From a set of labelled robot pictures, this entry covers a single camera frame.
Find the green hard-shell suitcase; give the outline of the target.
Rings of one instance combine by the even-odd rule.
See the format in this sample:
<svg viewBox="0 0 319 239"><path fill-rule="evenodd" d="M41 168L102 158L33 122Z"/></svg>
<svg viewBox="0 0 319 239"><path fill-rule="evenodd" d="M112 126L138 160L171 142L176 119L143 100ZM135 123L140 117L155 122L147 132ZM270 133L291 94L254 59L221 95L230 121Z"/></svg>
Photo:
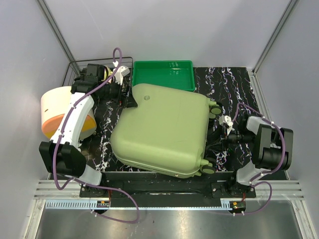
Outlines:
<svg viewBox="0 0 319 239"><path fill-rule="evenodd" d="M111 134L115 157L125 165L178 178L215 172L205 158L209 120L222 108L205 95L138 84L136 107L124 108Z"/></svg>

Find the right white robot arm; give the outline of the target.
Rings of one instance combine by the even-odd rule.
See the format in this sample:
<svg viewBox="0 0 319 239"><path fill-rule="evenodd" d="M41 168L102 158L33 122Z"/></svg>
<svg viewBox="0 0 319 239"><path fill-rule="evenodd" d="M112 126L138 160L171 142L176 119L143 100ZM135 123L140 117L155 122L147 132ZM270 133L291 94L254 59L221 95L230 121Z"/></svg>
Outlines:
<svg viewBox="0 0 319 239"><path fill-rule="evenodd" d="M226 191L231 197L238 197L244 189L267 174L288 170L292 162L294 132L275 126L264 117L245 116L239 129L233 128L230 116L219 119L222 127L221 140L224 150L230 144L251 143L251 160L235 171L226 183Z"/></svg>

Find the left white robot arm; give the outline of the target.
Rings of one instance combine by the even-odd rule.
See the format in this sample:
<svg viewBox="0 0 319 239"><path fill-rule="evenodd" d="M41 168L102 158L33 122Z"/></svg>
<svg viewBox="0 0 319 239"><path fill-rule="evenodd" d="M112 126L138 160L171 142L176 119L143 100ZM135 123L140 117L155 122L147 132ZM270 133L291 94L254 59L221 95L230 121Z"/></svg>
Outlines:
<svg viewBox="0 0 319 239"><path fill-rule="evenodd" d="M78 151L81 132L89 111L96 99L115 99L119 96L123 78L130 73L127 66L113 62L114 69L98 64L88 64L85 73L74 80L70 101L63 119L48 142L42 142L39 152L48 172L52 173L57 189L63 190L57 176L68 177L90 186L96 197L103 197L108 185L102 182L102 173L88 166Z"/></svg>

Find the yellow plastic bottle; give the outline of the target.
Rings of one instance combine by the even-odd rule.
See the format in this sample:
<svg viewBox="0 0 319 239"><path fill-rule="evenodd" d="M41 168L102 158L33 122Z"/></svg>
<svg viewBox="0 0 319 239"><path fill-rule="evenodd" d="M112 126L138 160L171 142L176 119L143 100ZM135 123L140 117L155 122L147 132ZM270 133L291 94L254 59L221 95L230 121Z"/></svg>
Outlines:
<svg viewBox="0 0 319 239"><path fill-rule="evenodd" d="M111 77L110 81L112 81L113 71L108 66L104 66L104 77L102 81L106 81L109 77Z"/></svg>

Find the green plastic tray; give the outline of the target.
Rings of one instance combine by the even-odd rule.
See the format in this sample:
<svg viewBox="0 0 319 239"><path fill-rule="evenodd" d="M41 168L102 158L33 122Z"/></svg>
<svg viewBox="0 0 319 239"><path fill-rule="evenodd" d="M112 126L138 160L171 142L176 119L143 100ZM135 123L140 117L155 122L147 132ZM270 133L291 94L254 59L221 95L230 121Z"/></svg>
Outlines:
<svg viewBox="0 0 319 239"><path fill-rule="evenodd" d="M195 90L193 63L190 60L135 61L132 85L152 84L184 91Z"/></svg>

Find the white orange cylindrical container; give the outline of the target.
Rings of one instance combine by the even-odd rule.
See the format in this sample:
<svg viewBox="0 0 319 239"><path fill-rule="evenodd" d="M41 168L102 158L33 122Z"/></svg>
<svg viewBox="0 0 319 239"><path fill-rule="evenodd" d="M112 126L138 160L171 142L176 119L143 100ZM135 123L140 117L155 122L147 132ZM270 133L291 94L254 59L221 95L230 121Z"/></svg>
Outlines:
<svg viewBox="0 0 319 239"><path fill-rule="evenodd" d="M52 89L41 97L41 130L50 139L57 131L70 103L71 87ZM80 140L91 136L97 128L93 111L90 110L80 133Z"/></svg>

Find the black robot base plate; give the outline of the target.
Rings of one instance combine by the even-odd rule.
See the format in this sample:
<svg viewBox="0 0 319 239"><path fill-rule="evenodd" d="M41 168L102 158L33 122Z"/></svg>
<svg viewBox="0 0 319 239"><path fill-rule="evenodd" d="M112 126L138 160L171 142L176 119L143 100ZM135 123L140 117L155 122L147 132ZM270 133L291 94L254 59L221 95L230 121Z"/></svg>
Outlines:
<svg viewBox="0 0 319 239"><path fill-rule="evenodd" d="M215 172L181 179L153 172L104 172L105 186L137 195L195 195L213 198L256 198L255 189L240 186L233 172Z"/></svg>

